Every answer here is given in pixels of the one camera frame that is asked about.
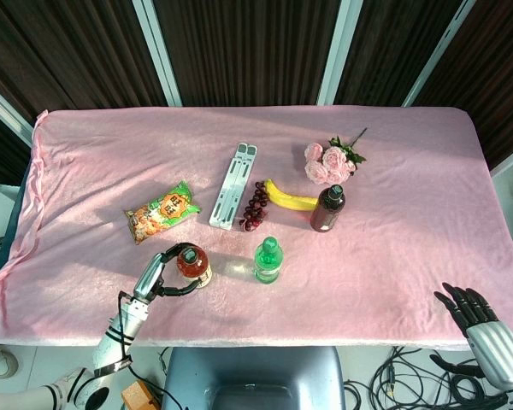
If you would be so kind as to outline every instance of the food package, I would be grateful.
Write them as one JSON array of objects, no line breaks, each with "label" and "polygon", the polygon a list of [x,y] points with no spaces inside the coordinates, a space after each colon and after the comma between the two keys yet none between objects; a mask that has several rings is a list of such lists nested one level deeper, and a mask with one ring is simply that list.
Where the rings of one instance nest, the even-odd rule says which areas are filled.
[{"label": "food package", "polygon": [[166,194],[146,203],[136,211],[125,211],[129,219],[129,229],[136,244],[147,237],[169,229],[196,214],[201,208],[192,203],[192,193],[185,181]]}]

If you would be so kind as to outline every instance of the pink roses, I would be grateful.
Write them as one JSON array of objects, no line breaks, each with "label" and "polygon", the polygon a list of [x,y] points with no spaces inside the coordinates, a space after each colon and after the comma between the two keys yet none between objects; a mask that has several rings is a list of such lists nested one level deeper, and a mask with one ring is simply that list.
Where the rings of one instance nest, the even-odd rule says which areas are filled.
[{"label": "pink roses", "polygon": [[310,181],[314,184],[320,185],[327,182],[328,171],[320,162],[308,161],[304,170]]},{"label": "pink roses", "polygon": [[352,161],[347,161],[345,152],[331,147],[323,152],[318,143],[311,143],[304,151],[306,175],[314,184],[342,184],[356,170]]}]

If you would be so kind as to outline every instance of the grape bunch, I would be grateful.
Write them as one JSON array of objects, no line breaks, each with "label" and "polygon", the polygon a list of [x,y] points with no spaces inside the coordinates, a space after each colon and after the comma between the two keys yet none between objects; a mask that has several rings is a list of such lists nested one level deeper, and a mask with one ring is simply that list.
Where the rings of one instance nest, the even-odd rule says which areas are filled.
[{"label": "grape bunch", "polygon": [[268,213],[264,210],[269,201],[264,183],[257,182],[255,186],[255,195],[249,200],[249,206],[245,207],[243,219],[239,222],[245,232],[254,231]]}]

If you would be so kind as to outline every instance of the pink tablecloth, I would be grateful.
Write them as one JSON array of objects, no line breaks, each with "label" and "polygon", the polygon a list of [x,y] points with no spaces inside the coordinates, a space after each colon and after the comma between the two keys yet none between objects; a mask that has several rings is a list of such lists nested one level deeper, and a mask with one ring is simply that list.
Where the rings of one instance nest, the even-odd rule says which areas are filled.
[{"label": "pink tablecloth", "polygon": [[[258,146],[251,174],[316,196],[304,146],[368,130],[368,158],[345,184],[333,231],[270,206],[255,232],[222,231],[209,214],[238,142]],[[33,137],[18,232],[0,271],[0,342],[96,344],[147,262],[179,241],[209,252],[204,289],[157,299],[139,344],[463,346],[433,291],[480,290],[513,329],[513,243],[475,129],[454,108],[131,108],[57,111]],[[185,179],[197,217],[139,246],[124,209]],[[245,193],[243,203],[252,195]],[[251,276],[257,245],[279,239],[279,279]],[[170,285],[182,281],[170,264]]]}]

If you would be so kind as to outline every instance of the flower stem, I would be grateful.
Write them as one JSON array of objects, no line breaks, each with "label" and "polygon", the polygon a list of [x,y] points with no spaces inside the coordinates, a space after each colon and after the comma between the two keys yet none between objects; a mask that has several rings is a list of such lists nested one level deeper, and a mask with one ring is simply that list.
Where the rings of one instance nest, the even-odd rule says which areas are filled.
[{"label": "flower stem", "polygon": [[356,137],[356,139],[353,140],[353,143],[350,144],[351,147],[353,147],[355,145],[355,143],[357,142],[357,140],[365,133],[365,131],[367,131],[367,127],[365,127],[361,133]]}]

